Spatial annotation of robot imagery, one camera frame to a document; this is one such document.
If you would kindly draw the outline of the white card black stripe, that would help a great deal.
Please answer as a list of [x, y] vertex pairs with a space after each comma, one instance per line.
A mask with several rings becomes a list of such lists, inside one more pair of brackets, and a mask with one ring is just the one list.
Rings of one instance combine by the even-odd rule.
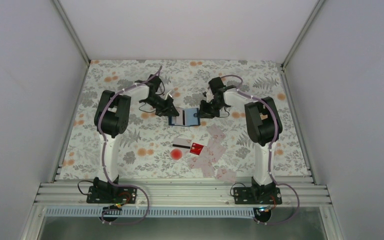
[[184, 108], [181, 108], [179, 111], [179, 115], [173, 117], [172, 123], [175, 126], [186, 126], [186, 112]]

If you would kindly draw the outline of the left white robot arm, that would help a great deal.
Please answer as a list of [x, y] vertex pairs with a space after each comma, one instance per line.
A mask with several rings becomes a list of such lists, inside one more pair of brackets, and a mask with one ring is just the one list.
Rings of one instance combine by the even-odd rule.
[[100, 137], [101, 166], [93, 186], [99, 190], [99, 196], [111, 203], [119, 197], [118, 154], [121, 135], [127, 130], [131, 103], [145, 103], [155, 110], [159, 117], [178, 117], [171, 95], [162, 97], [157, 93], [162, 80], [155, 73], [145, 81], [137, 80], [132, 86], [119, 92], [104, 90], [100, 96], [94, 116], [94, 124]]

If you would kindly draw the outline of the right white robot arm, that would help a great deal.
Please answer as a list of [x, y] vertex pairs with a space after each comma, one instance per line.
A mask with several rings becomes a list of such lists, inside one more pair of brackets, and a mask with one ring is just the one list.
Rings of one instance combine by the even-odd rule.
[[279, 189], [272, 174], [271, 152], [283, 131], [274, 100], [248, 95], [234, 85], [225, 85], [221, 77], [211, 79], [208, 88], [197, 115], [212, 119], [220, 117], [223, 108], [241, 109], [245, 113], [248, 137], [254, 143], [255, 169], [251, 185], [237, 188], [236, 204], [273, 203]]

